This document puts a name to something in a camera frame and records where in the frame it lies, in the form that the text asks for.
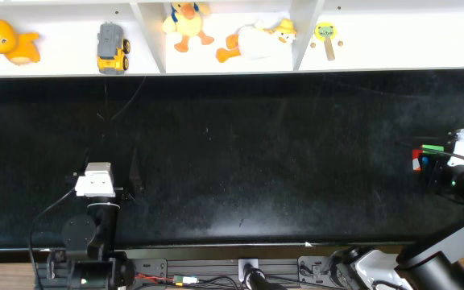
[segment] toy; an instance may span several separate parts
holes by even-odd
[[[332,39],[336,37],[338,31],[336,27],[332,23],[318,23],[316,26],[316,30],[314,31],[314,35],[320,41],[323,41],[325,45],[325,54],[327,55],[327,60],[332,61],[336,59],[334,55],[334,50],[332,48]],[[338,42],[338,45],[341,47],[343,42]],[[315,48],[316,44],[311,43],[311,48]]]
[[[238,34],[226,38],[228,48],[219,48],[216,58],[224,63],[229,58],[242,56],[248,60],[261,59],[275,55],[277,52],[287,48],[296,38],[293,22],[283,19],[276,28],[266,29],[262,22],[257,22],[253,27],[245,26]]]
[[[182,35],[182,41],[175,44],[175,49],[179,52],[189,50],[189,38],[198,35],[201,38],[201,44],[209,45],[214,42],[214,38],[207,36],[203,28],[203,15],[210,14],[210,8],[204,3],[196,2],[172,2],[172,13],[166,18],[162,28],[164,32],[178,32]]]
[[[8,22],[0,19],[0,54],[4,54],[11,63],[39,62],[40,54],[33,44],[33,40],[38,38],[38,33],[19,34]]]
[[[124,38],[122,28],[117,24],[105,23],[97,34],[97,66],[100,73],[123,74],[128,69],[130,41]]]

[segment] wooden handle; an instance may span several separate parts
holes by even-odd
[[[334,50],[332,49],[332,41],[330,40],[330,37],[325,37],[325,41],[323,42],[323,44],[325,45],[325,53],[327,54],[327,60],[335,60],[336,56],[334,55]]]

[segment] black tabletop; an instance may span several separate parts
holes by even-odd
[[[145,193],[122,203],[121,247],[402,241],[464,217],[395,145],[464,127],[464,70],[148,77],[110,122],[142,79],[0,80],[0,248],[26,246],[88,149],[137,151]],[[59,246],[85,206],[55,208],[35,244]]]

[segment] plush duck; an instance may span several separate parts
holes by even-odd
[[[283,19],[273,30],[264,28],[261,22],[257,22],[254,26],[241,28],[238,34],[228,36],[226,46],[229,49],[219,48],[216,58],[224,63],[235,56],[242,56],[248,60],[269,57],[287,48],[295,38],[296,31],[289,19]]]
[[[0,53],[13,64],[21,65],[39,62],[40,54],[33,44],[37,33],[17,33],[6,21],[0,19]]]
[[[209,45],[214,42],[214,38],[207,36],[203,28],[203,15],[210,13],[210,8],[204,3],[196,2],[172,2],[172,13],[164,21],[164,32],[179,32],[182,35],[182,41],[175,44],[175,49],[179,52],[189,50],[189,38],[198,35],[201,38],[201,44]]]

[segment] black wheel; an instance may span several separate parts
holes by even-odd
[[[125,39],[122,41],[122,50],[126,53],[130,53],[130,41],[128,39]]]
[[[127,70],[128,69],[128,57],[124,56],[122,58],[122,69]]]

